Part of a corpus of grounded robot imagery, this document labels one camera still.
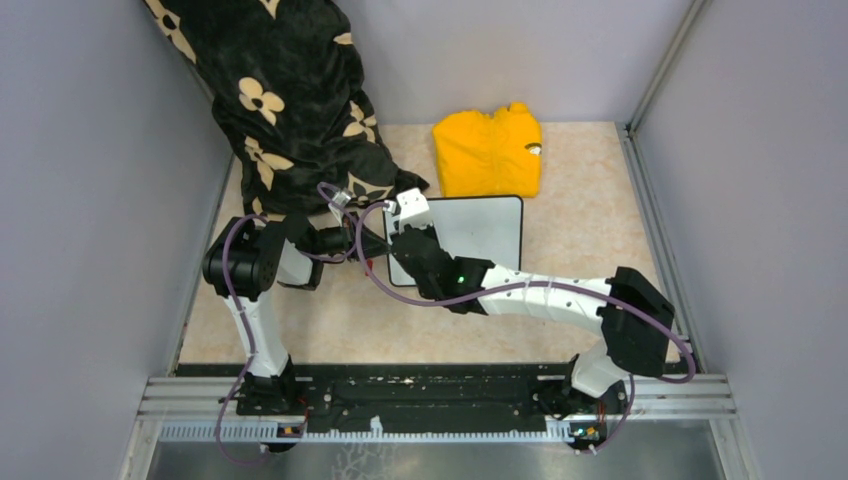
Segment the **black framed whiteboard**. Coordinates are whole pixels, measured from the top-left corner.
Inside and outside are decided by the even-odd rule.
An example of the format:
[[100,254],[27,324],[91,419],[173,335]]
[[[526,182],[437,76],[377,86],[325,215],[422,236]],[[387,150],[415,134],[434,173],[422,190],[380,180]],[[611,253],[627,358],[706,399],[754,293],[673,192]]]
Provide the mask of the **black framed whiteboard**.
[[[460,258],[488,261],[508,269],[522,266],[524,202],[519,196],[454,197],[427,199],[434,220],[432,235],[453,259],[438,264],[438,280],[450,293],[464,292],[481,277],[476,268],[460,267]],[[384,221],[386,240],[389,234]]]

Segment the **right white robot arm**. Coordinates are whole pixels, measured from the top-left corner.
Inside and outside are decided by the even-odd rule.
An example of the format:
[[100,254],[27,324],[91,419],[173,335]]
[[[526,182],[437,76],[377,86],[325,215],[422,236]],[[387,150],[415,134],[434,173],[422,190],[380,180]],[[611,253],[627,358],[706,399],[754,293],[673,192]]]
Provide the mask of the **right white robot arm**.
[[598,341],[578,355],[563,398],[590,411],[626,377],[660,378],[675,317],[670,301],[638,270],[611,277],[561,278],[531,274],[487,259],[453,256],[433,229],[395,234],[390,252],[419,295],[455,314],[520,315],[586,330]]

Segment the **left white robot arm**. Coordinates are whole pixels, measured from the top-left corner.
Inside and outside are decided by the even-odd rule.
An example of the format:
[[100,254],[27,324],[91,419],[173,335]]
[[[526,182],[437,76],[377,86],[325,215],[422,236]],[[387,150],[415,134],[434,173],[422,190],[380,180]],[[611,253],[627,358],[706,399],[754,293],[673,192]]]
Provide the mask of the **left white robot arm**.
[[241,416],[289,414],[301,398],[294,364],[274,310],[275,286],[313,291],[325,265],[353,260],[361,247],[371,259],[389,245],[368,228],[355,236],[359,217],[345,213],[339,225],[317,229],[302,214],[272,221],[233,217],[205,253],[204,281],[231,312],[245,350],[245,367],[229,394]]

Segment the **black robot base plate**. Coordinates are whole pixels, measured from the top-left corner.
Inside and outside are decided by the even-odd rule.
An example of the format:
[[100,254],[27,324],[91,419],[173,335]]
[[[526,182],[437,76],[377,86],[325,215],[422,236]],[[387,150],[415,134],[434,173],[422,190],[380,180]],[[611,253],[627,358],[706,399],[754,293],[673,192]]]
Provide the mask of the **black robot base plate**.
[[627,404],[623,382],[599,398],[571,384],[573,366],[553,364],[300,364],[280,380],[246,375],[238,414],[308,416],[309,433],[359,433],[373,418],[389,434],[541,432],[549,420],[604,421]]

